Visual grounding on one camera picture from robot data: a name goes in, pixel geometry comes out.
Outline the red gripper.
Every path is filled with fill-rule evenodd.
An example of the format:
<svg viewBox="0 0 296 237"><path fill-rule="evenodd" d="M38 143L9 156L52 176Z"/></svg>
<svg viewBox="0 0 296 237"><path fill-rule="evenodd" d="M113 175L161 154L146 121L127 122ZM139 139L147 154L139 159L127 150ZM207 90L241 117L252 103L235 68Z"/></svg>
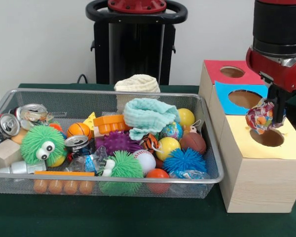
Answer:
<svg viewBox="0 0 296 237"><path fill-rule="evenodd" d="M296 90L296 56L290 58L265 56L250 47L246 54L246 63L249 69L258 74L265 83L271 84L265 103L274 105L273 123L281 124L285 115L286 91Z"/></svg>

